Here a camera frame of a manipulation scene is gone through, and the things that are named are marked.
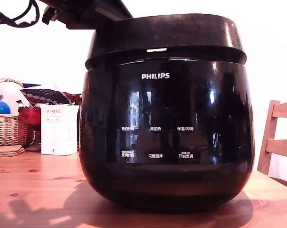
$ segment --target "black cable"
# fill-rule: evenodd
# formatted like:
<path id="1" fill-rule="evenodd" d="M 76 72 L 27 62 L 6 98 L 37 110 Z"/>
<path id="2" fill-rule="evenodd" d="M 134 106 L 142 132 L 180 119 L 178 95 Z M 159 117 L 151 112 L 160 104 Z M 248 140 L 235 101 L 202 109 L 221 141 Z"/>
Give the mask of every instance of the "black cable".
<path id="1" fill-rule="evenodd" d="M 27 9 L 22 14 L 20 14 L 19 16 L 12 18 L 12 20 L 16 21 L 16 20 L 19 20 L 22 17 L 24 17 L 30 11 L 32 5 L 33 4 L 31 4 L 31 2 L 29 2 L 29 6 L 27 7 Z"/>
<path id="2" fill-rule="evenodd" d="M 32 6 L 34 6 L 36 9 L 35 20 L 32 21 L 31 23 L 22 22 L 20 24 L 17 24 L 15 22 L 15 20 L 18 20 L 18 19 L 24 17 L 29 12 L 29 10 L 31 9 Z M 19 15 L 18 17 L 14 18 L 14 19 L 10 19 L 0 12 L 0 24 L 7 24 L 7 25 L 15 27 L 15 28 L 26 28 L 26 27 L 30 27 L 30 26 L 35 25 L 39 21 L 39 17 L 40 17 L 40 12 L 39 12 L 38 4 L 36 3 L 35 0 L 29 0 L 29 6 L 27 7 L 27 9 L 21 15 Z"/>

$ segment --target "black object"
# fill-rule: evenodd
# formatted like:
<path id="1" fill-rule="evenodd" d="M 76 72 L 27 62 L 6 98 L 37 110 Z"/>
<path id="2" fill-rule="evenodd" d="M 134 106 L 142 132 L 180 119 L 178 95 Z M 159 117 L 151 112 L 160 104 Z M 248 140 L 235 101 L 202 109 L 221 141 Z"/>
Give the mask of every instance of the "black object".
<path id="1" fill-rule="evenodd" d="M 41 0 L 48 4 L 42 21 L 59 20 L 68 29 L 97 29 L 107 22 L 132 18 L 121 0 Z"/>
<path id="2" fill-rule="evenodd" d="M 210 209 L 234 198 L 254 159 L 245 62 L 235 24 L 220 16 L 98 28 L 81 108 L 90 185 L 138 209 Z"/>
<path id="3" fill-rule="evenodd" d="M 34 6 L 35 10 L 36 10 L 35 20 L 32 21 L 31 23 L 22 22 L 20 24 L 17 24 L 15 21 L 24 17 L 30 11 L 32 6 Z M 15 27 L 15 28 L 26 28 L 26 27 L 30 27 L 30 26 L 35 25 L 38 22 L 39 17 L 40 17 L 40 12 L 39 12 L 38 4 L 36 3 L 35 0 L 29 0 L 29 5 L 26 8 L 26 10 L 22 14 L 20 14 L 19 16 L 15 17 L 15 18 L 10 19 L 0 12 L 0 25 L 1 24 L 7 24 L 7 25 Z"/>

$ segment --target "chair backrest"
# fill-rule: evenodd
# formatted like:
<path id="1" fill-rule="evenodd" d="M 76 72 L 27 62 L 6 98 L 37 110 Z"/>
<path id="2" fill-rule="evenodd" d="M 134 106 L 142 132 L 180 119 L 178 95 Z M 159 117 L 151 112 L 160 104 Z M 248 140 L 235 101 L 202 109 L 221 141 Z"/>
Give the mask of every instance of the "chair backrest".
<path id="1" fill-rule="evenodd" d="M 261 153 L 258 161 L 258 171 L 268 175 L 271 154 L 275 153 L 287 157 L 287 140 L 275 140 L 277 118 L 287 118 L 287 103 L 270 101 Z"/>

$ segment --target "red object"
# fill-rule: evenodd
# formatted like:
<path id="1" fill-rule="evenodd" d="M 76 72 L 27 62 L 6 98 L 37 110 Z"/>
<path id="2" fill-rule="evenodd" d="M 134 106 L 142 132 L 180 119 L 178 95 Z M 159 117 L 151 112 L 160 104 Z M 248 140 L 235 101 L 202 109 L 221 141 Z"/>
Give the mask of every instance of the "red object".
<path id="1" fill-rule="evenodd" d="M 35 130 L 35 140 L 26 151 L 41 151 L 41 109 L 38 107 L 19 107 L 19 118 Z"/>

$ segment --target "wooden table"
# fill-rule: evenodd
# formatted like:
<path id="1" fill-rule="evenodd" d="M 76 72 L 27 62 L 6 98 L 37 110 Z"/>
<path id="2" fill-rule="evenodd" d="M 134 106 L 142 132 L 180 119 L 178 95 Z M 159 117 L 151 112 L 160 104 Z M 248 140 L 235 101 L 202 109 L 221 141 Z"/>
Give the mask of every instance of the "wooden table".
<path id="1" fill-rule="evenodd" d="M 87 183 L 78 154 L 0 158 L 0 228 L 287 228 L 287 188 L 253 171 L 215 212 L 149 214 L 117 206 Z"/>

